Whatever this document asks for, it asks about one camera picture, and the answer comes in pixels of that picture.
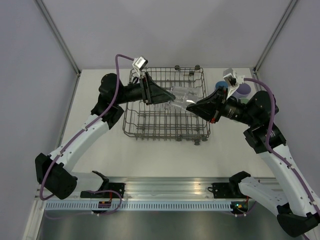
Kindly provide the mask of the clear glass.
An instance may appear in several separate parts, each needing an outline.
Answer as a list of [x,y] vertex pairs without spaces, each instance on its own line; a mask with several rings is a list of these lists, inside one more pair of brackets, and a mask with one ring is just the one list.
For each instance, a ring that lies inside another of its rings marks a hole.
[[166,103],[159,103],[154,105],[154,110],[158,112],[162,112],[166,110]]
[[170,92],[175,96],[175,99],[170,101],[168,105],[171,108],[186,111],[190,104],[195,104],[198,101],[200,89],[198,87],[173,86]]

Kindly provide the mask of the blue plastic cup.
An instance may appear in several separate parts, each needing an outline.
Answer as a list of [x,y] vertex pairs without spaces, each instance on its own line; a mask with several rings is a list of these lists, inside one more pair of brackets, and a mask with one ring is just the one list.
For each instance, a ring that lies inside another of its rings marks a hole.
[[215,84],[215,90],[226,91],[228,89],[228,84],[225,81],[218,81]]

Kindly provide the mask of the green plastic cup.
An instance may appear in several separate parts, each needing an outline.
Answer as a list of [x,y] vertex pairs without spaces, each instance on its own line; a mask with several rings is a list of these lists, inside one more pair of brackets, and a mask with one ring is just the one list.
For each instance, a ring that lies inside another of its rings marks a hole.
[[242,103],[242,104],[247,104],[247,103],[249,102],[249,99],[248,99],[248,98],[245,98],[245,97],[241,97],[241,98],[239,98],[239,101],[240,101],[240,103]]

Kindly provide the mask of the purple plastic cup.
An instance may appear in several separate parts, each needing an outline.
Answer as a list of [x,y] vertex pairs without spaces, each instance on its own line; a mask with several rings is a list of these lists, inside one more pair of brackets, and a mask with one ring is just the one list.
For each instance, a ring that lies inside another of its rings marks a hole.
[[238,89],[232,94],[236,99],[246,98],[251,93],[252,89],[247,83],[242,83],[239,85]]

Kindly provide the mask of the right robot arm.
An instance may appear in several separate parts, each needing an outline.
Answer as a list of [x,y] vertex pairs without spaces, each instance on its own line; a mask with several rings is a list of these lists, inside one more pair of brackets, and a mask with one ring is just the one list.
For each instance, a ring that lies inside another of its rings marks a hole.
[[320,225],[320,198],[312,191],[291,155],[287,141],[275,125],[279,109],[268,87],[243,104],[228,89],[217,88],[208,97],[187,106],[187,111],[215,124],[221,117],[248,125],[245,140],[272,171],[283,193],[277,194],[241,171],[229,178],[228,192],[254,199],[276,216],[291,237],[306,236]]

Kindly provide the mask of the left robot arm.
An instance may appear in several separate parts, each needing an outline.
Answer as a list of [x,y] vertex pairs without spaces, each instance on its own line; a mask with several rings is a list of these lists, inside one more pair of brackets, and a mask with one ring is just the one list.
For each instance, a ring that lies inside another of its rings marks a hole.
[[142,101],[146,105],[156,105],[176,98],[157,85],[148,72],[138,82],[126,86],[117,74],[108,73],[102,77],[98,91],[98,101],[81,129],[50,154],[40,153],[35,158],[36,179],[40,189],[47,189],[60,200],[69,197],[80,187],[80,183],[90,183],[92,193],[98,198],[108,195],[109,180],[103,174],[94,171],[93,176],[86,178],[72,170],[93,143],[119,121],[124,113],[122,104]]

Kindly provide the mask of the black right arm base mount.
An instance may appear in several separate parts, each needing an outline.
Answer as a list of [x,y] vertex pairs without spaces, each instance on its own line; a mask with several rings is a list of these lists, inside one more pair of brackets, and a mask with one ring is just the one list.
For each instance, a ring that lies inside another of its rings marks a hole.
[[215,199],[239,199],[240,194],[233,191],[227,182],[214,182],[207,190],[213,194]]

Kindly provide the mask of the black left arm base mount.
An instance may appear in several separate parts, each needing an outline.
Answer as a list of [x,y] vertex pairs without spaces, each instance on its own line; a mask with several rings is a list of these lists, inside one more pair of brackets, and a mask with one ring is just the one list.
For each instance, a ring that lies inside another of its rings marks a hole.
[[103,183],[97,191],[86,190],[80,193],[82,199],[119,199],[124,197],[125,183],[108,182]]

